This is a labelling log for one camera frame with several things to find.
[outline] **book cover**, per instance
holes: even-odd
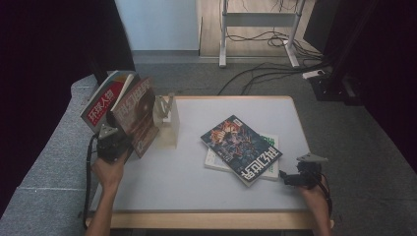
[[[158,129],[153,123],[155,95],[150,78],[132,83],[112,108],[114,118],[122,127],[136,154],[141,158],[155,139]]]
[[[260,135],[264,140],[268,141],[270,145],[279,148],[278,136],[262,133],[260,133]],[[220,171],[232,171],[230,167],[226,163],[224,163],[224,161],[218,155],[216,155],[215,152],[212,151],[210,148],[208,149],[208,154],[206,156],[205,167]],[[260,176],[260,179],[276,181],[279,178],[278,174],[279,169],[277,160]]]
[[[282,153],[235,115],[204,135],[203,142],[250,186]]]
[[[81,117],[93,132],[98,133],[102,124],[108,125],[107,111],[112,108],[115,100],[119,97],[130,74],[137,75],[134,71],[113,72],[89,99],[81,112]]]

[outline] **cable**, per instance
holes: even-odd
[[[84,202],[84,212],[83,212],[83,227],[87,229],[87,216],[89,212],[89,191],[91,188],[91,155],[92,155],[92,142],[97,138],[97,134],[91,136],[91,139],[89,140],[89,149],[87,151],[87,157],[86,157],[86,199]]]

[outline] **hand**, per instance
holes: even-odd
[[[328,190],[328,183],[322,176],[322,184]],[[330,217],[328,215],[328,202],[323,190],[317,185],[309,190],[307,187],[297,187],[303,196],[307,207],[312,212],[317,223],[317,235],[331,235]]]
[[[123,169],[128,152],[125,151],[114,163],[108,163],[98,158],[91,167],[103,188],[103,193],[116,193],[123,177]]]

